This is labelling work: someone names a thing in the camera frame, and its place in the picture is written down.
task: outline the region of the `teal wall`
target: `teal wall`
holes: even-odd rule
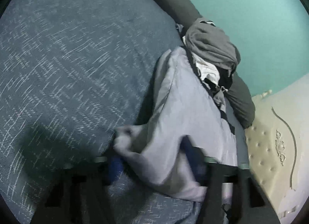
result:
[[[285,88],[309,72],[309,15],[299,0],[191,0],[238,47],[252,95]]]

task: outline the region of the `blue mattress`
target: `blue mattress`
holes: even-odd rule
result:
[[[0,19],[0,192],[21,223],[65,163],[102,153],[116,126],[147,122],[155,63],[178,45],[152,0],[10,2]],[[193,207],[125,173],[109,194],[123,224],[174,223]]]

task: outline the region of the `bed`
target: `bed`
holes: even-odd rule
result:
[[[251,171],[282,224],[290,224],[309,196],[309,74],[282,91],[253,98],[256,117],[246,129]]]
[[[116,126],[147,122],[155,63],[179,45],[152,0],[11,0],[0,19],[0,192],[20,223],[65,163],[102,153]],[[227,115],[248,162],[228,102]],[[109,195],[117,223],[174,223],[193,208],[126,173]]]

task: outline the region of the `white garment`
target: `white garment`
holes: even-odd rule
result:
[[[186,45],[185,37],[182,38],[184,45]],[[220,74],[215,65],[205,61],[203,58],[199,57],[197,54],[192,52],[192,57],[194,59],[195,66],[200,72],[200,79],[204,81],[205,78],[210,80],[215,85],[218,85]]]

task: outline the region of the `wall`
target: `wall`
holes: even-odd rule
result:
[[[309,15],[299,0],[191,0],[238,47],[252,95],[285,88],[309,72]]]

